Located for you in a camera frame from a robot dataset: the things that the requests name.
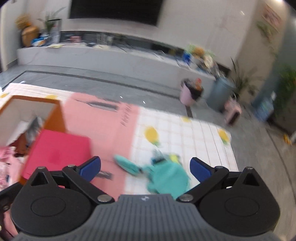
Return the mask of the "pink checkered tablecloth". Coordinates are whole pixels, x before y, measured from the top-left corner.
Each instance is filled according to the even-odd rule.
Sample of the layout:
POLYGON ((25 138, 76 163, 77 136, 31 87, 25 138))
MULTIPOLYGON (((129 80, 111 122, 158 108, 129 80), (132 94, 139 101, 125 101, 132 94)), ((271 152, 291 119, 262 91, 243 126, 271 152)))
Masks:
POLYGON ((114 162, 113 156, 124 156, 138 166, 151 164, 155 146, 144 135, 150 127, 158 132, 159 149, 178 155, 186 171, 193 157, 210 166, 224 166, 230 171, 238 169, 230 143, 223 142, 219 136, 221 127, 206 121, 28 84, 10 84, 1 92, 1 104, 15 95, 60 101, 66 130, 90 138, 92 154, 102 161, 93 185, 113 197, 148 193, 147 178, 126 173, 114 162))

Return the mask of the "golden vase dried flowers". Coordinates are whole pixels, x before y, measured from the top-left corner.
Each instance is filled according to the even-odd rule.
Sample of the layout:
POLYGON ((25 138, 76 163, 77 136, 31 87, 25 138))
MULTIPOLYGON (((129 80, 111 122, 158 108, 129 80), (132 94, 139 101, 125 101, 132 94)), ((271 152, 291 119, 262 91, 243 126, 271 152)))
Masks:
POLYGON ((39 28, 31 23, 28 14, 18 16, 15 25, 20 32, 21 47, 30 47, 31 42, 39 36, 39 28))

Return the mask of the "tall leafy floor plant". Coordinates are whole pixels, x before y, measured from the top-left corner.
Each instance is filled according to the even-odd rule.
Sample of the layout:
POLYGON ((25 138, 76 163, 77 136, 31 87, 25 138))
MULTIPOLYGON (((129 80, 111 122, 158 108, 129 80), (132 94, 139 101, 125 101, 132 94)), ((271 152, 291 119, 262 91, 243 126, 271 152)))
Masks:
POLYGON ((240 68, 238 61, 234 61, 231 58, 233 71, 230 75, 230 79, 233 81, 235 88, 233 90, 234 98, 239 101, 241 94, 247 91, 249 95, 254 96, 258 91, 258 87, 254 84, 257 81, 262 81, 262 77, 255 76, 257 73, 257 67, 252 68, 249 71, 244 71, 240 68))

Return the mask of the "pink wastebasket black liner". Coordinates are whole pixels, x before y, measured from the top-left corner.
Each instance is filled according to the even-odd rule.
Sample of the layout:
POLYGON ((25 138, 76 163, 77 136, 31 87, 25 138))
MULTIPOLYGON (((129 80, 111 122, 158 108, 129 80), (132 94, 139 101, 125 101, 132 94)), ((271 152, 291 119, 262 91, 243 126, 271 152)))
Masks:
POLYGON ((191 107, 203 94, 201 78, 196 80, 183 79, 181 82, 180 102, 186 106, 191 107))

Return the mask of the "black wall television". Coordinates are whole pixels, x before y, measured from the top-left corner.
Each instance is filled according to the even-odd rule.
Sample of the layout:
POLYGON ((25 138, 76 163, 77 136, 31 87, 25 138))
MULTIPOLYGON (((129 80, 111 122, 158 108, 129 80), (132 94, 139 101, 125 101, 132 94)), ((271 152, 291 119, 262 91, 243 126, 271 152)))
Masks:
POLYGON ((162 9, 159 0, 71 1, 70 19, 113 19, 155 26, 162 9))

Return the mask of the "grey pedal trash bin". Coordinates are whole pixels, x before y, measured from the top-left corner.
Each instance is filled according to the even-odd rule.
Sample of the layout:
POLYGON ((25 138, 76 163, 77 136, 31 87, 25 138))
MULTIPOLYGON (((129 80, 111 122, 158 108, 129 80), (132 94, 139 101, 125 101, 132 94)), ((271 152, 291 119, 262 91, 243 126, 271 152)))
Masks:
POLYGON ((226 77, 219 77, 206 99, 208 107, 215 111, 222 111, 234 88, 235 84, 233 81, 230 81, 226 77))

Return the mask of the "red lidded clear box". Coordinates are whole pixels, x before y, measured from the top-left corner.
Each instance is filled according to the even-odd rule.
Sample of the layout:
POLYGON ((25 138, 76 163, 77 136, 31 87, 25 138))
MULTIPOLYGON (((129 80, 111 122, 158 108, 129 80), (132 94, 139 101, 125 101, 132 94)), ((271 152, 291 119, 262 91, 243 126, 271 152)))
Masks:
POLYGON ((42 130, 29 151, 19 182, 25 184, 39 166, 59 171, 69 164, 79 166, 91 157, 90 138, 42 130))

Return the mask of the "brown teddy bear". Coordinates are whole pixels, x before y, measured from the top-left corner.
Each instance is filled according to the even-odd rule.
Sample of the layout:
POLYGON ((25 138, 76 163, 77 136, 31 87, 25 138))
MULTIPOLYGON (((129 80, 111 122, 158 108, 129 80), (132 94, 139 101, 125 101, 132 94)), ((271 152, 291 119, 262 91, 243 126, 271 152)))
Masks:
POLYGON ((199 58, 203 58, 203 56, 204 56, 204 54, 205 54, 205 50, 203 49, 203 48, 201 48, 201 47, 194 47, 194 49, 192 50, 192 55, 195 57, 195 58, 197 58, 197 57, 199 57, 199 58))

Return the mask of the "pink satin pouch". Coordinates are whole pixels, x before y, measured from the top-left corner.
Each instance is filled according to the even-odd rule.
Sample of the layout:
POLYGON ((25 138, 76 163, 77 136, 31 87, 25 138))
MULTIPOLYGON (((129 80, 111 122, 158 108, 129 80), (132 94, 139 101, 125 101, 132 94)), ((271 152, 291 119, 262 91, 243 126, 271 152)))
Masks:
POLYGON ((14 150, 14 147, 1 147, 1 190, 15 183, 14 150))

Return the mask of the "white marble tv console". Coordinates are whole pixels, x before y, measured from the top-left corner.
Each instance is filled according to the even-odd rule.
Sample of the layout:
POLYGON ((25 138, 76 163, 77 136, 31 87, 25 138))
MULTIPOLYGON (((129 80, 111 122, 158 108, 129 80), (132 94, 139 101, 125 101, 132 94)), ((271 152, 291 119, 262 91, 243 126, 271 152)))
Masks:
POLYGON ((87 47, 63 44, 54 47, 29 47, 16 51, 20 65, 56 66, 130 77, 177 89, 184 79, 201 79, 204 95, 215 83, 213 75, 189 68, 181 60, 154 52, 121 49, 114 46, 87 47))

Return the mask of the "small pink heater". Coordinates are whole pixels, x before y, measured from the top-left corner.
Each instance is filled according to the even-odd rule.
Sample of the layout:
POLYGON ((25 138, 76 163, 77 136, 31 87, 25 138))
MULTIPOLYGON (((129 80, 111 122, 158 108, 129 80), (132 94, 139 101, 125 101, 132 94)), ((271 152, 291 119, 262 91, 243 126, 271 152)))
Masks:
POLYGON ((224 105, 225 122, 228 126, 233 126, 239 120, 242 109, 240 104, 234 100, 229 99, 224 105))

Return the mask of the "grey fabric cloth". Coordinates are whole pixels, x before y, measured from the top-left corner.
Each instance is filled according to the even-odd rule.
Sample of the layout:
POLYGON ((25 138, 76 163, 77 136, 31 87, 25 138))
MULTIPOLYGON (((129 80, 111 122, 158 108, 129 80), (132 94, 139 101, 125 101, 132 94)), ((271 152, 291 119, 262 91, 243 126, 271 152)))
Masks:
POLYGON ((41 129, 43 128, 44 120, 40 116, 36 116, 28 125, 25 131, 26 147, 30 147, 35 141, 41 129))

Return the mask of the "blue water jug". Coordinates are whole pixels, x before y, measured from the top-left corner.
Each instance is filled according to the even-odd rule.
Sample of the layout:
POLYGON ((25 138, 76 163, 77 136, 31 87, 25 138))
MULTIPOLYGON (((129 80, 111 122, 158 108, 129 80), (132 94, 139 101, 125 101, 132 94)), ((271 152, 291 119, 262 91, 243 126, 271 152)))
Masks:
POLYGON ((255 117, 262 122, 265 122, 274 111, 273 103, 276 99, 276 93, 273 91, 270 97, 265 98, 255 111, 255 117))

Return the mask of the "framed wall picture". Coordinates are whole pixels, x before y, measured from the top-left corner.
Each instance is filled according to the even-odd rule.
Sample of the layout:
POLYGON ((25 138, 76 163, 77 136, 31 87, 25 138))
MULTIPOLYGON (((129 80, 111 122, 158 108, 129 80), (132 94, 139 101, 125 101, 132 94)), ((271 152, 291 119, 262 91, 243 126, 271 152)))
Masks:
POLYGON ((278 30, 281 25, 281 17, 268 4, 264 5, 262 17, 275 30, 278 30))

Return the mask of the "green plant glass vase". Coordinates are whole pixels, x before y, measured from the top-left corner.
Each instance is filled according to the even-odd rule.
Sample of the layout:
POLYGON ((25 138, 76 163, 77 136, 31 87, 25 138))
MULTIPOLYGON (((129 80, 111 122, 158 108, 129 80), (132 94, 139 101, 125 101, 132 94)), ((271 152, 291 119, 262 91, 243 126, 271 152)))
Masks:
POLYGON ((47 13, 44 19, 38 18, 38 21, 44 24, 49 44, 58 44, 60 42, 62 19, 58 15, 65 8, 64 6, 56 11, 47 13))

